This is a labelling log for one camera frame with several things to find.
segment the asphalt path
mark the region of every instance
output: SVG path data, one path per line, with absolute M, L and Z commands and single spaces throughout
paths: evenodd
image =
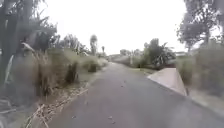
M 224 128 L 208 108 L 119 64 L 110 64 L 50 128 Z

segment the concrete slab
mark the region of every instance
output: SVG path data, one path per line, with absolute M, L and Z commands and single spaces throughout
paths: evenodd
M 176 68 L 165 68 L 148 76 L 149 79 L 187 96 L 184 83 Z

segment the road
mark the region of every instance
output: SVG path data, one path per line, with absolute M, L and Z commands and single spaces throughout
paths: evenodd
M 224 119 L 125 66 L 110 64 L 50 128 L 223 128 Z

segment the paved path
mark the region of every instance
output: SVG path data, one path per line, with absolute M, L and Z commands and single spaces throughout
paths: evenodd
M 143 74 L 110 66 L 50 128 L 223 128 L 224 119 Z

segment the sky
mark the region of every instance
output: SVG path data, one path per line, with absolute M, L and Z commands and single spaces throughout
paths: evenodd
M 145 42 L 159 38 L 174 51 L 183 51 L 177 41 L 176 29 L 185 5 L 183 0 L 46 0 L 43 15 L 58 23 L 58 33 L 75 35 L 89 47 L 90 37 L 98 38 L 99 51 L 107 54 L 120 49 L 144 48 Z

